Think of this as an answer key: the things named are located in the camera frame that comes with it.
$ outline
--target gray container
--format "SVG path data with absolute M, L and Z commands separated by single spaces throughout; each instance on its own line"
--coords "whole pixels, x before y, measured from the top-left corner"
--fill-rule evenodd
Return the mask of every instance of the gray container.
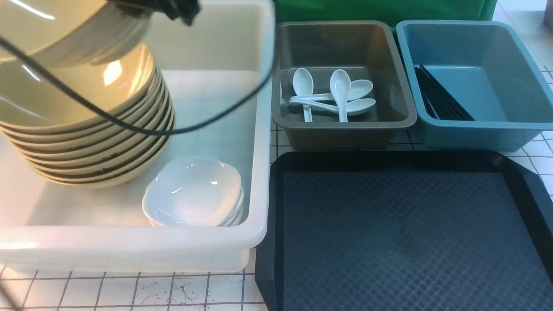
M 390 28 L 381 22 L 283 23 L 280 70 L 273 79 L 273 121 L 286 130 L 296 150 L 383 149 L 394 134 L 412 126 L 416 109 L 403 64 Z M 344 69 L 351 80 L 374 83 L 367 96 L 377 103 L 366 113 L 348 117 L 313 112 L 313 123 L 304 122 L 301 107 L 286 104 L 292 96 L 297 68 L 311 72 L 314 93 L 330 92 L 330 76 Z M 281 104 L 279 98 L 282 86 Z
M 544 24 L 553 33 L 553 0 L 547 0 L 545 7 Z

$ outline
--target beige bowl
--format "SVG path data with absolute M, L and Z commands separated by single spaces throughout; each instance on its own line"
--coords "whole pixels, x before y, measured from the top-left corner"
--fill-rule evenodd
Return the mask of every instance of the beige bowl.
M 134 125 L 143 127 L 147 124 L 147 126 L 155 126 L 157 124 L 157 121 L 162 116 L 163 112 L 163 103 L 166 101 L 164 97 L 167 97 L 167 92 L 164 91 L 164 89 L 160 89 L 158 93 L 153 97 L 153 101 L 151 101 L 149 104 L 146 104 L 145 108 L 147 109 L 146 112 L 143 112 L 142 115 L 139 115 L 138 120 L 136 120 Z M 91 145 L 97 145 L 97 144 L 103 144 L 106 148 L 112 146 L 111 143 L 108 142 L 113 137 L 119 135 L 119 137 L 122 138 L 128 138 L 132 136 L 133 132 L 128 130 L 123 130 L 122 127 L 118 125 L 114 125 L 115 128 L 115 134 L 112 133 L 111 136 L 106 135 L 104 131 L 97 132 L 95 134 L 91 134 L 85 137 L 81 137 L 78 139 L 72 139 L 70 141 L 65 142 L 57 142 L 57 143 L 33 143 L 33 142 L 27 142 L 19 140 L 17 137 L 14 137 L 13 135 L 7 134 L 6 137 L 8 140 L 16 143 L 18 147 L 26 147 L 26 149 L 31 150 L 36 153 L 43 153 L 43 152 L 68 152 L 68 151 L 78 151 L 81 149 L 89 148 Z
M 104 0 L 0 0 L 0 34 L 26 54 L 52 46 L 86 23 L 108 3 Z M 0 61 L 14 56 L 0 50 Z
M 173 114 L 172 117 L 172 122 L 167 126 L 166 130 L 175 128 L 175 115 Z M 63 178 L 46 174 L 46 172 L 42 172 L 34 167 L 33 169 L 45 179 L 62 185 L 93 189 L 112 187 L 126 183 L 142 175 L 159 158 L 163 150 L 167 147 L 170 139 L 170 136 L 158 137 L 157 140 L 150 145 L 151 147 L 147 148 L 147 151 L 144 154 L 132 160 L 127 165 L 100 176 L 89 175 L 87 177 L 79 178 Z
M 154 102 L 155 96 L 159 92 L 163 78 L 161 74 L 158 75 L 158 69 L 155 70 L 153 79 L 150 82 L 148 91 L 144 94 L 143 97 L 139 98 L 139 101 L 129 108 L 127 111 L 124 111 L 120 115 L 116 116 L 118 119 L 129 123 L 134 124 L 140 119 L 144 113 L 151 107 Z M 81 137 L 86 137 L 89 135 L 101 135 L 104 137 L 110 137 L 120 131 L 121 128 L 113 125 L 112 122 L 104 120 L 100 124 L 95 126 L 81 129 L 79 131 L 72 131 L 59 134 L 46 134 L 46 135 L 37 135 L 37 134 L 26 134 L 14 131 L 7 127 L 0 126 L 0 131 L 4 132 L 6 135 L 13 137 L 14 140 L 27 143 L 56 143 L 56 142 L 65 142 Z
M 83 65 L 51 72 L 78 94 L 117 116 L 146 93 L 153 78 L 154 62 L 149 49 L 141 44 L 107 65 Z M 105 121 L 18 61 L 0 65 L 0 96 L 0 125 L 17 132 L 63 133 Z
M 136 46 L 131 34 L 139 28 L 144 36 L 149 23 L 105 0 L 0 0 L 0 7 L 0 35 L 49 68 L 88 64 L 93 56 L 117 60 L 107 57 L 113 41 L 124 55 Z M 0 63 L 14 60 L 0 50 Z
M 157 124 L 155 129 L 159 131 L 164 128 L 167 128 L 167 125 L 169 125 L 173 119 L 172 117 L 173 114 L 174 114 L 173 105 L 171 102 L 169 102 L 168 105 L 165 106 L 163 118 Z M 144 150 L 147 148 L 147 146 L 149 146 L 154 140 L 157 139 L 156 136 L 145 136 L 142 134 L 136 134 L 136 135 L 140 135 L 143 138 L 137 144 L 120 152 L 119 154 L 114 153 L 113 156 L 111 157 L 102 159 L 95 154 L 89 157 L 84 157 L 81 159 L 74 160 L 76 162 L 80 162 L 79 166 L 65 167 L 65 168 L 60 168 L 57 165 L 56 166 L 43 165 L 43 164 L 32 163 L 32 162 L 31 162 L 31 165 L 35 166 L 36 168 L 44 172 L 61 174 L 65 176 L 84 175 L 84 174 L 92 174 L 92 173 L 101 175 L 103 173 L 108 172 L 111 168 L 127 163 L 129 160 L 133 159 L 137 154 L 142 154 Z
M 142 116 L 134 125 L 145 129 L 153 129 L 158 124 L 163 115 L 165 103 L 169 92 L 166 89 L 162 89 L 155 101 L 155 104 Z M 29 148 L 18 143 L 14 143 L 11 138 L 8 140 L 12 142 L 15 147 L 25 156 L 37 157 L 41 159 L 51 160 L 69 160 L 89 156 L 98 152 L 109 149 L 113 146 L 121 144 L 125 141 L 133 140 L 132 143 L 137 143 L 140 140 L 140 136 L 134 136 L 135 133 L 127 129 L 120 129 L 120 131 L 108 139 L 97 140 L 94 136 L 77 139 L 80 145 L 77 148 L 65 151 L 46 151 Z

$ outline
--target black chopsticks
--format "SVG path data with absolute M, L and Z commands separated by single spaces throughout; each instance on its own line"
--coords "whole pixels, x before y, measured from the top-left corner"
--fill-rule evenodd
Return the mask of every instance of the black chopsticks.
M 474 121 L 474 118 L 423 66 L 415 67 L 426 112 L 440 120 Z

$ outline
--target stack of bowls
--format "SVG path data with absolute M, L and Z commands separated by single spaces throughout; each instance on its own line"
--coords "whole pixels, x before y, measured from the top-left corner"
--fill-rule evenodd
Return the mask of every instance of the stack of bowls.
M 236 168 L 186 155 L 171 160 L 146 188 L 142 210 L 152 226 L 232 227 L 244 214 Z
M 0 35 L 50 68 L 118 60 L 150 26 L 105 0 L 0 0 L 0 8 Z M 0 49 L 0 62 L 14 59 Z
M 175 127 L 169 90 L 144 44 L 108 64 L 50 71 L 126 123 L 157 130 Z M 44 178 L 89 188 L 139 176 L 169 140 L 106 121 L 18 61 L 0 64 L 0 131 Z

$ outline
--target gray plastic bin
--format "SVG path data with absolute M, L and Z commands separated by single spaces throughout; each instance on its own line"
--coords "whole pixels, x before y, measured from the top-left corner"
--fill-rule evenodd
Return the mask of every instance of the gray plastic bin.
M 394 134 L 412 126 L 416 109 L 391 29 L 381 22 L 300 22 L 280 26 L 280 70 L 273 79 L 273 121 L 286 130 L 296 150 L 383 149 Z M 304 122 L 301 107 L 286 104 L 295 95 L 297 68 L 313 75 L 315 93 L 328 93 L 330 76 L 342 68 L 352 80 L 374 83 L 368 95 L 377 103 L 360 116 L 339 123 L 333 114 L 313 113 Z M 285 103 L 280 104 L 280 85 Z
M 418 20 L 399 23 L 397 32 L 426 147 L 515 151 L 553 130 L 553 94 L 511 27 Z M 414 70 L 420 64 L 475 121 L 428 115 Z

